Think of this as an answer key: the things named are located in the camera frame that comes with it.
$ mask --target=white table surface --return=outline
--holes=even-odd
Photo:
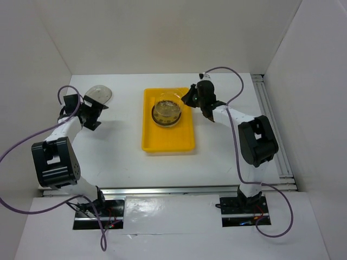
[[[258,116],[261,112],[252,79],[248,73],[241,76],[245,90],[232,107]],[[211,78],[221,101],[240,90],[234,74],[211,74]],[[144,89],[189,88],[198,80],[198,74],[73,75],[70,84],[81,95],[95,85],[105,85],[113,92],[107,103],[110,108],[99,118],[99,128],[94,132],[84,128],[73,142],[82,176],[99,187],[114,188],[239,184],[231,129],[210,122],[198,108],[193,109],[196,148],[192,153],[153,156],[141,149]],[[242,160],[241,170],[248,167]],[[279,183],[274,161],[265,182]]]
[[[28,216],[15,259],[328,260],[307,194],[286,195],[294,225],[276,239],[262,236],[254,226],[222,227],[216,195],[127,197],[124,229],[108,231],[106,252],[100,248],[100,230],[72,230],[74,211],[62,206]],[[289,209],[280,194],[266,197],[272,225],[260,228],[273,235],[283,232],[290,222]],[[64,199],[34,198],[30,210]]]

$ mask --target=purple wire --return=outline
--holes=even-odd
[[[61,88],[58,90],[58,100],[59,100],[59,103],[60,103],[60,104],[61,104],[61,101],[60,101],[60,98],[59,98],[59,94],[60,94],[60,92],[61,92],[64,88],[72,88],[72,89],[74,89],[74,90],[76,91],[76,93],[77,93],[78,96],[81,96],[80,93],[78,92],[78,90],[77,90],[75,87],[69,86],[69,85],[63,86],[63,87],[61,87]],[[63,122],[60,122],[60,123],[58,123],[58,124],[56,124],[56,125],[54,125],[54,126],[48,127],[48,128],[46,128],[46,129],[44,129],[44,130],[41,130],[41,131],[39,131],[39,132],[37,132],[37,133],[35,133],[35,134],[32,134],[32,135],[30,135],[30,136],[24,138],[23,140],[17,142],[16,144],[12,145],[10,148],[8,148],[8,149],[0,156],[0,163],[1,163],[2,160],[6,157],[6,155],[8,155],[8,154],[9,154],[14,148],[16,148],[17,146],[21,145],[22,143],[28,141],[29,139],[31,139],[31,138],[33,138],[33,137],[36,137],[36,136],[38,136],[38,135],[40,135],[40,134],[42,134],[42,133],[45,133],[45,132],[50,131],[50,130],[52,130],[52,129],[55,129],[55,128],[57,128],[57,127],[63,125],[63,124],[66,123],[67,121],[69,121],[69,120],[77,113],[77,111],[78,111],[80,105],[81,105],[81,100],[78,99],[78,104],[77,104],[77,106],[76,106],[74,112],[73,112],[66,120],[64,120]],[[93,208],[93,211],[94,211],[94,213],[95,213],[95,216],[97,217],[97,220],[98,220],[99,228],[100,228],[101,233],[102,233],[101,239],[100,239],[100,246],[101,246],[101,249],[102,249],[103,251],[106,251],[106,249],[107,249],[107,241],[106,241],[106,236],[105,236],[105,230],[104,230],[104,228],[102,227],[102,223],[101,223],[101,220],[100,220],[100,217],[99,217],[99,214],[98,214],[98,210],[95,208],[93,202],[92,202],[89,198],[87,198],[86,196],[83,196],[83,195],[74,196],[74,197],[72,197],[72,198],[69,198],[69,199],[67,199],[67,200],[64,200],[63,202],[61,202],[61,203],[59,203],[59,204],[57,204],[57,205],[55,205],[55,206],[53,206],[53,207],[50,207],[50,208],[45,209],[45,210],[38,210],[38,211],[24,211],[24,210],[16,209],[16,208],[12,207],[11,205],[7,204],[1,197],[0,197],[0,204],[2,204],[5,208],[7,208],[7,209],[9,209],[9,210],[11,210],[11,211],[13,211],[13,212],[19,213],[19,214],[24,214],[24,215],[36,215],[36,214],[42,214],[42,213],[46,213],[46,212],[48,212],[48,211],[51,211],[51,210],[53,210],[53,209],[56,209],[57,207],[60,207],[60,206],[64,205],[66,202],[69,202],[69,201],[71,201],[71,200],[73,200],[73,199],[76,199],[76,198],[84,198],[84,199],[86,199],[86,200],[90,203],[91,207]]]
[[[243,82],[243,79],[242,77],[240,76],[240,74],[238,74],[235,70],[231,69],[231,68],[228,68],[228,67],[215,67],[215,68],[212,68],[212,69],[209,69],[207,70],[205,73],[208,73],[208,72],[211,72],[213,70],[216,70],[216,69],[228,69],[230,71],[232,71],[233,73],[236,74],[236,76],[239,77],[240,81],[241,81],[241,90],[240,92],[234,96],[233,98],[231,98],[227,104],[226,104],[226,110],[227,110],[227,113],[228,113],[228,116],[229,116],[229,120],[230,120],[230,124],[232,126],[232,132],[233,132],[233,139],[234,139],[234,147],[235,147],[235,157],[236,157],[236,168],[237,168],[237,175],[239,176],[239,179],[240,179],[240,182],[242,182],[243,184],[257,184],[257,185],[261,185],[261,186],[268,186],[272,189],[274,189],[275,191],[278,191],[283,197],[284,199],[286,200],[287,204],[288,204],[288,207],[289,207],[289,210],[291,212],[291,222],[289,224],[289,227],[281,234],[278,234],[278,235],[268,235],[264,232],[262,232],[259,227],[258,227],[258,223],[260,220],[266,218],[267,216],[264,216],[262,218],[259,218],[256,222],[255,222],[255,227],[256,229],[264,236],[266,237],[271,237],[271,238],[277,238],[277,237],[281,237],[281,236],[284,236],[285,234],[287,234],[289,232],[289,230],[292,228],[293,226],[293,222],[294,222],[294,213],[293,213],[293,209],[292,209],[292,205],[291,203],[289,202],[288,198],[284,195],[283,192],[281,192],[278,188],[274,187],[273,185],[270,185],[270,184],[267,184],[267,183],[260,183],[260,182],[257,182],[257,181],[244,181],[242,179],[242,176],[241,176],[241,170],[240,170],[240,157],[239,157],[239,150],[237,149],[237,138],[236,138],[236,132],[235,132],[235,127],[234,127],[234,124],[233,124],[233,118],[232,118],[232,115],[229,111],[229,104],[235,100],[238,96],[241,95],[241,93],[243,92],[243,89],[245,88],[245,83]]]

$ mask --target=purple cable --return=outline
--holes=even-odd
[[[76,91],[76,93],[77,93],[78,96],[81,96],[80,93],[78,92],[78,90],[77,90],[75,87],[73,87],[73,86],[63,86],[63,87],[61,87],[61,88],[59,89],[59,91],[58,91],[58,100],[59,100],[59,103],[60,103],[60,104],[61,104],[61,102],[60,102],[59,94],[60,94],[60,91],[62,91],[62,89],[64,89],[64,88],[72,88],[72,89],[74,89],[74,90]],[[9,154],[14,148],[16,148],[17,146],[21,145],[22,143],[28,141],[29,139],[31,139],[31,138],[33,138],[33,137],[36,137],[36,136],[38,136],[38,135],[40,135],[40,134],[42,134],[42,133],[45,133],[45,132],[50,131],[50,130],[52,130],[52,129],[54,129],[54,128],[57,128],[57,127],[63,125],[64,123],[66,123],[67,121],[69,121],[69,120],[77,113],[77,111],[78,111],[80,105],[81,105],[81,100],[78,99],[77,107],[75,108],[74,112],[73,112],[66,120],[64,120],[63,122],[60,122],[60,123],[58,123],[58,124],[56,124],[56,125],[54,125],[54,126],[51,126],[51,127],[49,127],[49,128],[46,128],[46,129],[44,129],[44,130],[41,130],[41,131],[39,131],[39,132],[37,132],[37,133],[35,133],[35,134],[32,134],[32,135],[30,135],[30,136],[24,138],[23,140],[19,141],[18,143],[12,145],[10,148],[8,148],[8,149],[0,156],[0,163],[1,163],[2,160],[6,157],[6,155],[8,155],[8,154]],[[97,220],[98,220],[98,224],[99,224],[101,233],[102,233],[102,235],[101,235],[101,240],[100,240],[100,246],[101,246],[101,249],[102,249],[103,251],[106,251],[106,249],[107,249],[107,241],[106,241],[106,236],[105,236],[105,230],[104,230],[104,228],[102,227],[102,223],[101,223],[101,220],[100,220],[100,217],[99,217],[99,214],[98,214],[98,210],[95,208],[93,202],[92,202],[89,198],[87,198],[86,196],[83,196],[83,195],[74,196],[74,197],[72,197],[72,198],[69,198],[69,199],[67,199],[67,200],[64,200],[63,202],[61,202],[61,203],[59,203],[59,204],[57,204],[57,205],[55,205],[55,206],[53,206],[53,207],[50,207],[50,208],[45,209],[45,210],[38,210],[38,211],[24,211],[24,210],[16,209],[16,208],[10,206],[9,204],[7,204],[1,197],[0,197],[0,204],[2,204],[5,208],[7,208],[7,209],[9,209],[9,210],[11,210],[11,211],[13,211],[13,212],[19,213],[19,214],[24,214],[24,215],[36,215],[36,214],[41,214],[41,213],[45,213],[45,212],[51,211],[51,210],[53,210],[53,209],[56,209],[57,207],[60,207],[60,206],[64,205],[66,202],[69,202],[69,201],[71,201],[71,200],[73,200],[73,199],[76,199],[76,198],[84,198],[84,199],[86,199],[86,200],[90,203],[90,205],[92,206],[93,211],[94,211],[94,213],[95,213],[95,216],[97,217]]]
[[[232,115],[230,114],[230,111],[229,111],[229,104],[235,100],[238,96],[241,95],[241,93],[243,92],[243,89],[245,88],[245,83],[243,82],[243,79],[242,77],[240,76],[240,74],[238,74],[235,70],[231,69],[231,68],[228,68],[228,67],[215,67],[215,68],[212,68],[212,69],[209,69],[207,70],[205,73],[208,73],[208,72],[211,72],[213,70],[216,70],[216,69],[228,69],[230,71],[232,71],[233,73],[236,74],[236,76],[239,77],[240,81],[241,81],[241,90],[240,92],[234,96],[233,98],[231,98],[227,104],[226,104],[226,110],[227,110],[227,113],[228,113],[228,116],[229,116],[229,120],[230,120],[230,124],[232,126],[232,132],[233,132],[233,139],[234,139],[234,147],[235,147],[235,157],[236,157],[236,168],[237,168],[237,175],[239,176],[239,179],[240,179],[240,182],[242,182],[243,184],[260,184],[261,186],[268,186],[272,189],[274,189],[275,191],[278,191],[283,197],[284,199],[286,200],[287,204],[288,204],[288,207],[289,207],[289,210],[291,212],[291,222],[289,224],[289,227],[286,229],[286,231],[284,231],[283,233],[281,234],[278,234],[278,235],[268,235],[264,232],[262,232],[259,227],[258,227],[258,223],[260,220],[266,218],[267,216],[264,216],[262,218],[259,218],[256,222],[255,222],[255,227],[256,229],[264,236],[266,237],[271,237],[271,238],[277,238],[277,237],[281,237],[281,236],[284,236],[285,234],[287,234],[289,232],[289,230],[292,228],[293,226],[293,222],[294,222],[294,213],[293,213],[293,209],[292,209],[292,205],[291,203],[289,202],[288,198],[284,195],[283,192],[281,192],[278,188],[274,187],[273,185],[270,185],[270,184],[267,184],[267,183],[260,183],[260,182],[257,182],[257,181],[244,181],[242,179],[242,176],[241,176],[241,170],[240,170],[240,158],[239,158],[239,150],[237,149],[237,139],[236,139],[236,133],[235,133],[235,127],[234,127],[234,124],[233,124],[233,119],[232,119]]]

